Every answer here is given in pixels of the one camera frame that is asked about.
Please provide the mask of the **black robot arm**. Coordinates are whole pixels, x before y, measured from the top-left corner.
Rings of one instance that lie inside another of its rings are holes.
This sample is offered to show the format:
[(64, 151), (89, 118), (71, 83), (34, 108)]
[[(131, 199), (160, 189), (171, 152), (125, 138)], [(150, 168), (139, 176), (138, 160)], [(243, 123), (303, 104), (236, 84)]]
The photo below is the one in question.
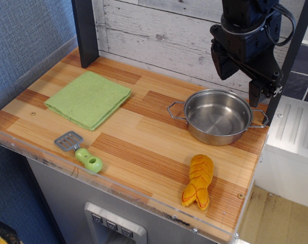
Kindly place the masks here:
[(250, 106), (279, 89), (283, 74), (274, 57), (282, 15), (276, 1), (223, 1), (221, 23), (210, 28), (211, 56), (222, 80), (241, 70), (250, 77)]

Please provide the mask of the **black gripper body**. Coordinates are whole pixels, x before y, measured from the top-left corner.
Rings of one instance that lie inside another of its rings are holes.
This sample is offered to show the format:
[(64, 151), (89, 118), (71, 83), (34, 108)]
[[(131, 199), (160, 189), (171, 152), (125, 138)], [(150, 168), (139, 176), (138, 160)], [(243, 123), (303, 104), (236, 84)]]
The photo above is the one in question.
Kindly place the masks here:
[(252, 80), (265, 83), (267, 98), (277, 93), (283, 74), (274, 57), (274, 45), (267, 39), (264, 29), (252, 35), (238, 36), (215, 24), (210, 28), (210, 33), (213, 36), (212, 45), (221, 45), (239, 70)]

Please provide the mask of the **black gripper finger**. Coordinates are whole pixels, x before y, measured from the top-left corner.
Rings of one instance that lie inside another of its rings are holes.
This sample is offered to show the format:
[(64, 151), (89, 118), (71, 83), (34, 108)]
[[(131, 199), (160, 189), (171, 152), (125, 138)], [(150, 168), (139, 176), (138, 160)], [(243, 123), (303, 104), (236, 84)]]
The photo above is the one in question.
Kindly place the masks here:
[(238, 66), (231, 60), (221, 45), (212, 45), (211, 56), (218, 76), (226, 80), (239, 71)]
[(264, 93), (265, 83), (260, 80), (252, 80), (249, 83), (249, 105), (258, 107), (261, 102), (266, 100)]

